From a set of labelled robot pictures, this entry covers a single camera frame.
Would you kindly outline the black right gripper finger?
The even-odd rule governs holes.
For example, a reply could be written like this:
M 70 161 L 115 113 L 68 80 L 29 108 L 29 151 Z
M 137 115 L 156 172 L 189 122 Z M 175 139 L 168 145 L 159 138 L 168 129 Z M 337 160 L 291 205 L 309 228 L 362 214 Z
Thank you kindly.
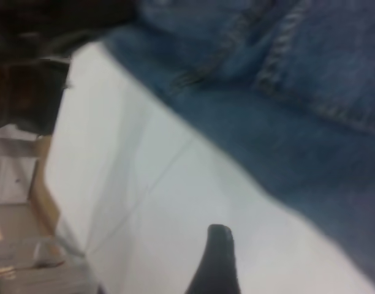
M 232 231 L 225 225 L 208 227 L 205 250 L 186 293 L 238 293 Z

